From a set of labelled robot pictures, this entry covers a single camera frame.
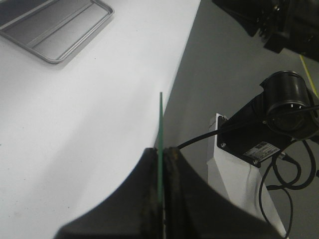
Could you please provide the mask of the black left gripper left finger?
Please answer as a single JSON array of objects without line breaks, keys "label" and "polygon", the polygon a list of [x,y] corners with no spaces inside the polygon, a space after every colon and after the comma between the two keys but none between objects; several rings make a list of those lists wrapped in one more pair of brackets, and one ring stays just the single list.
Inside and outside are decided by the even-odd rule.
[{"label": "black left gripper left finger", "polygon": [[103,202],[62,226],[56,239],[160,239],[157,150],[146,148],[124,182]]}]

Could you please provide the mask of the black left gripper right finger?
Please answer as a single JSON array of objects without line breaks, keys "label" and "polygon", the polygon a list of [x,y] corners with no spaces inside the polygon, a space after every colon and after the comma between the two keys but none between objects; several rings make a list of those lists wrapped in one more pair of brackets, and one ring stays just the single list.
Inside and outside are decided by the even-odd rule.
[{"label": "black left gripper right finger", "polygon": [[163,151],[166,236],[169,239],[279,239],[265,221],[212,189],[176,147]]}]

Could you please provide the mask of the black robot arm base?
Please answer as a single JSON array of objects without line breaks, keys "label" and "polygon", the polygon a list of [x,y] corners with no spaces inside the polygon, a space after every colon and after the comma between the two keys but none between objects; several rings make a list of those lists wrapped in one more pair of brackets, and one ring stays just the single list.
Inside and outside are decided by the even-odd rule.
[{"label": "black robot arm base", "polygon": [[220,149],[256,167],[288,147],[292,140],[319,141],[319,112],[304,110],[318,105],[319,100],[299,74],[279,71],[260,85],[262,93],[231,118],[221,119],[218,127],[252,123],[217,136]]}]

